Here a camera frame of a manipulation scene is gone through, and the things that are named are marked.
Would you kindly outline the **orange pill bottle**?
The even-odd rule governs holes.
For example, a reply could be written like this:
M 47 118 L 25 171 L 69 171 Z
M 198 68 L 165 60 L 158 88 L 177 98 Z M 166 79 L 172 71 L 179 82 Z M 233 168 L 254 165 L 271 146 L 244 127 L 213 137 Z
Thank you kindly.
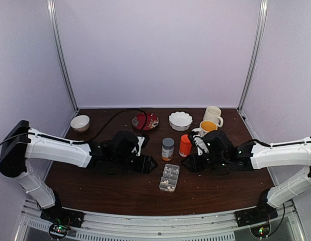
M 188 134 L 182 135 L 180 138 L 179 154 L 182 157 L 187 157 L 191 153 L 192 144 Z

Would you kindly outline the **clear plastic pill organizer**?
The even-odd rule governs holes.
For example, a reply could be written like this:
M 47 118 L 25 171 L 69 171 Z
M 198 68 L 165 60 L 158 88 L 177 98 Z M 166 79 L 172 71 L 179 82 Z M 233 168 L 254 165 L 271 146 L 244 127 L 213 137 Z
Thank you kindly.
M 162 172 L 162 177 L 160 179 L 160 182 L 163 180 L 163 179 L 168 179 L 168 180 L 172 180 L 172 182 L 176 183 L 176 186 L 177 186 L 177 182 L 178 182 L 178 177 L 179 177 L 179 173 L 178 175 L 165 175 L 163 172 Z

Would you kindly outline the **grey lid vitamin bottle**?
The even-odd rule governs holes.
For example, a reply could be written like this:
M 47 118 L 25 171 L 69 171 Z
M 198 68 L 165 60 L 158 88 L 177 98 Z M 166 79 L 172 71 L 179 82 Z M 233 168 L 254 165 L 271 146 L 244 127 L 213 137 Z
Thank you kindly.
M 174 140 L 172 138 L 164 138 L 162 140 L 161 157 L 164 161 L 170 161 L 174 153 Z

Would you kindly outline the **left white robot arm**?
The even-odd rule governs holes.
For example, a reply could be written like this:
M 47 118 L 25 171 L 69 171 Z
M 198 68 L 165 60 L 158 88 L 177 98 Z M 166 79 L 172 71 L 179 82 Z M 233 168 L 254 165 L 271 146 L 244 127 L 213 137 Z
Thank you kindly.
M 0 143 L 0 173 L 18 181 L 27 194 L 56 223 L 67 218 L 60 207 L 57 195 L 34 173 L 28 159 L 45 159 L 71 164 L 79 168 L 106 173 L 112 168 L 149 174 L 158 164 L 153 157 L 143 155 L 148 144 L 147 135 L 136 136 L 129 131 L 118 131 L 111 140 L 75 141 L 42 133 L 22 120 L 15 125 Z

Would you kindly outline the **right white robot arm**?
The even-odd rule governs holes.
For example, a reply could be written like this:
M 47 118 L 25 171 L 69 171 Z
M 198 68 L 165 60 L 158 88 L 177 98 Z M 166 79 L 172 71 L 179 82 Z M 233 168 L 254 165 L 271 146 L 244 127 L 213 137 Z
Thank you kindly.
M 223 131 L 200 136 L 192 131 L 188 138 L 197 153 L 188 155 L 181 164 L 190 172 L 224 167 L 234 171 L 253 171 L 274 166 L 300 165 L 303 168 L 280 185 L 261 194 L 259 205 L 252 210 L 255 221 L 263 221 L 286 201 L 311 189 L 311 136 L 289 142 L 264 143 L 248 140 L 234 146 Z

